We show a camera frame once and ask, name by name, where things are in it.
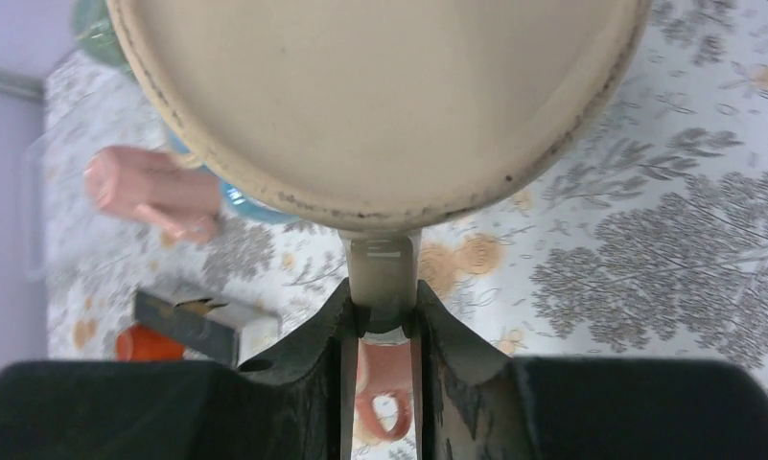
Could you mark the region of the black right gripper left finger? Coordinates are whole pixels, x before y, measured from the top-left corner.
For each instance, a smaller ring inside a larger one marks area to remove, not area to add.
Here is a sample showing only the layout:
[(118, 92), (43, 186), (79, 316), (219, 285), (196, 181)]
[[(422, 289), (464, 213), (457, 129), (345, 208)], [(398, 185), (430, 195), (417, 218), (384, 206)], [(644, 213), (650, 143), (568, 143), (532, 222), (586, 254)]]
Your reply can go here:
[(237, 368), (24, 361), (0, 371), (0, 459), (346, 459), (357, 334), (342, 282)]

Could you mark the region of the cream ceramic mug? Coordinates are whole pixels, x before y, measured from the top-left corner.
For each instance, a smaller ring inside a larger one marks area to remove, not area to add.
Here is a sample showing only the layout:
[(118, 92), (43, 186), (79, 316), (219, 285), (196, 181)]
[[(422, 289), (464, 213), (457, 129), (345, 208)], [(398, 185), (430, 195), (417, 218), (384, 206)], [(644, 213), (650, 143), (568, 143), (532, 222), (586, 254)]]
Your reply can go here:
[(224, 181), (339, 231), (361, 334), (400, 342), (424, 227), (502, 200), (612, 97), (647, 1), (111, 1), (134, 76)]

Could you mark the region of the small orange cup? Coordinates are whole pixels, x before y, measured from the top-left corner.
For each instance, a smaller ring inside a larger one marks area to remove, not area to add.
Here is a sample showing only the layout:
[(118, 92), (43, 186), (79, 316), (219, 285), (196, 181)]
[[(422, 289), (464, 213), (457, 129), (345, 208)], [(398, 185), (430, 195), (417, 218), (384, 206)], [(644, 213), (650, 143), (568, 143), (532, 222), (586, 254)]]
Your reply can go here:
[(134, 324), (118, 334), (114, 352), (119, 361), (182, 360), (185, 346), (141, 324)]

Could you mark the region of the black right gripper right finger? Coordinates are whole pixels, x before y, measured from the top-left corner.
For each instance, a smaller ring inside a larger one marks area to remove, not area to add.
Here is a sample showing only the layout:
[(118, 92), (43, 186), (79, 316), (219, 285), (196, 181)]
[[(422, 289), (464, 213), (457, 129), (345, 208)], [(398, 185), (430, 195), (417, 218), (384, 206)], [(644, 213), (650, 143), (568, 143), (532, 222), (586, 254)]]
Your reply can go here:
[(713, 359), (508, 356), (417, 286), (422, 459), (768, 459), (768, 396)]

